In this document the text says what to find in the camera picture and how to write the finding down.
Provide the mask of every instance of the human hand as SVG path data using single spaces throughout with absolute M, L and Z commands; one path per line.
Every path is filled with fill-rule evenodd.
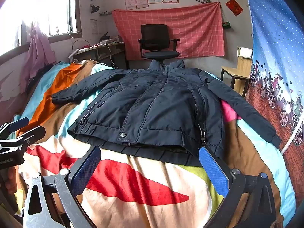
M 8 180 L 5 183 L 5 187 L 8 190 L 8 193 L 10 195 L 13 195 L 14 193 L 17 192 L 17 175 L 16 175 L 16 169 L 15 167 L 10 167 L 8 172 Z

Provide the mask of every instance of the bed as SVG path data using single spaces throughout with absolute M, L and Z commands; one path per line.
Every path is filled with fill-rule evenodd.
M 81 64 L 59 62 L 33 87 L 24 110 L 14 117 L 27 117 L 30 121 L 14 136 L 38 125 L 46 129 L 45 137 L 28 148 L 25 162 L 19 166 L 19 174 L 27 185 L 37 171 L 53 175 L 71 167 L 90 147 L 72 138 L 67 129 L 99 91 L 79 104 L 68 103 L 60 108 L 53 105 L 51 95 L 109 68 L 92 60 Z M 222 113 L 229 145 L 226 163 L 247 175 L 268 175 L 277 219 L 285 226 L 295 213 L 295 194 L 282 155 L 224 101 Z M 240 219 L 246 198 L 243 194 L 230 227 Z M 162 163 L 101 149 L 101 161 L 78 200 L 100 228 L 203 227 L 223 196 L 216 193 L 202 167 Z M 64 212 L 59 199 L 56 203 Z

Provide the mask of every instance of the red plaid cloth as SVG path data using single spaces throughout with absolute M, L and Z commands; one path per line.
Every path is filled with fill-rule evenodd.
M 180 39 L 177 51 L 180 58 L 224 56 L 224 38 L 220 3 L 207 3 L 145 11 L 113 11 L 116 27 L 126 46 L 127 60 L 140 60 L 138 39 L 140 25 L 166 24 L 170 39 Z

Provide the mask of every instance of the chair seat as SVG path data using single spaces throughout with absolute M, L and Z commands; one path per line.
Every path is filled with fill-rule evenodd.
M 222 66 L 222 69 L 231 77 L 250 79 L 250 74 L 243 73 L 238 69 Z
M 146 52 L 143 53 L 143 56 L 148 59 L 155 59 L 155 60 L 165 60 L 169 58 L 175 58 L 179 56 L 179 52 L 177 51 L 171 51 L 171 50 L 166 50 L 166 51 L 154 51 L 154 52 Z

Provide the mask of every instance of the office chair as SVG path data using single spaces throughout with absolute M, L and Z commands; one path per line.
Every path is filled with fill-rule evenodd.
M 154 59 L 163 63 L 165 59 L 179 56 L 179 52 L 176 51 L 176 43 L 180 41 L 180 39 L 170 40 L 167 25 L 148 24 L 141 25 L 140 28 L 142 39 L 139 39 L 138 42 L 140 45 L 140 56 L 142 58 Z M 174 43 L 174 50 L 162 51 L 170 47 L 170 41 Z M 143 49 L 149 50 L 150 52 L 143 53 Z

